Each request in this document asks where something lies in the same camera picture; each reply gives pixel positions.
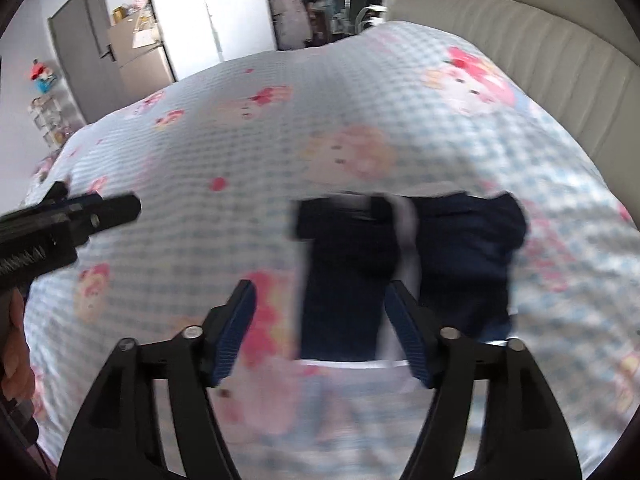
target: black wire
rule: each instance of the black wire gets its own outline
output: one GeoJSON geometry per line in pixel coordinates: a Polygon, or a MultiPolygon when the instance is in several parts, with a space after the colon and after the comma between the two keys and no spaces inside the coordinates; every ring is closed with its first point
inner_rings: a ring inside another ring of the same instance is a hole
{"type": "Polygon", "coordinates": [[[36,449],[38,450],[38,454],[40,455],[40,459],[42,460],[42,465],[44,466],[44,469],[47,472],[47,476],[51,478],[51,471],[49,469],[49,465],[47,464],[47,461],[44,459],[44,453],[42,452],[38,444],[36,444],[36,449]]]}

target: checkered fabric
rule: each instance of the checkered fabric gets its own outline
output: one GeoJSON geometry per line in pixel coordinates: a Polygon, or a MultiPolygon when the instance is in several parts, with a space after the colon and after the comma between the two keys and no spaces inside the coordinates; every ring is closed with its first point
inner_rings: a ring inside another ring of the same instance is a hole
{"type": "MultiPolygon", "coordinates": [[[[39,442],[55,461],[120,338],[169,338],[249,278],[256,317],[211,392],[240,473],[398,478],[431,393],[404,366],[293,360],[303,251],[290,237],[292,201],[336,190],[452,181],[480,196],[512,192],[530,227],[511,271],[515,331],[585,476],[640,402],[640,235],[569,133],[451,34],[391,22],[223,63],[80,130],[28,202],[55,180],[72,194],[134,190],[142,201],[137,223],[95,236],[77,263],[33,285],[25,325],[39,442]]],[[[459,473],[473,465],[482,388],[459,473]]],[[[166,432],[170,414],[159,413],[166,432]]],[[[163,442],[180,471],[175,443],[163,442]]]]}

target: human hand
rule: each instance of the human hand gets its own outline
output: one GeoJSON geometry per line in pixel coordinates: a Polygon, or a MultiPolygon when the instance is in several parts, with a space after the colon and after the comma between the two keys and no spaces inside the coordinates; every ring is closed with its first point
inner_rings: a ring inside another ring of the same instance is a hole
{"type": "Polygon", "coordinates": [[[33,397],[36,386],[24,336],[24,301],[18,289],[14,289],[9,313],[12,327],[4,348],[0,349],[4,367],[2,393],[7,400],[21,402],[33,397]]]}

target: screw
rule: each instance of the screw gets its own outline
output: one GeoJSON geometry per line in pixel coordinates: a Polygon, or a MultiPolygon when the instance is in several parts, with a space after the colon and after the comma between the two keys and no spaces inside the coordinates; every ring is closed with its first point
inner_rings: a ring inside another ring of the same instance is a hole
{"type": "Polygon", "coordinates": [[[444,339],[458,339],[460,337],[460,330],[457,330],[452,326],[446,326],[440,330],[440,335],[444,339]]]}
{"type": "Polygon", "coordinates": [[[188,326],[182,331],[182,336],[186,339],[196,339],[202,335],[202,327],[188,326]]]}
{"type": "Polygon", "coordinates": [[[126,337],[120,340],[120,342],[118,343],[118,348],[123,352],[126,352],[127,350],[131,350],[135,345],[136,345],[135,339],[126,337]]]}
{"type": "Polygon", "coordinates": [[[525,349],[524,343],[520,339],[509,339],[507,346],[516,352],[522,352],[525,349]]]}

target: door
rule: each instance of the door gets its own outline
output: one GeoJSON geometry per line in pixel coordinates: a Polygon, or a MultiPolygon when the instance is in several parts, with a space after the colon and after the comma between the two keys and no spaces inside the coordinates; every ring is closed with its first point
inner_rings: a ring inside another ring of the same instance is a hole
{"type": "Polygon", "coordinates": [[[130,104],[108,40],[104,0],[69,0],[49,19],[60,67],[90,124],[130,104]]]}

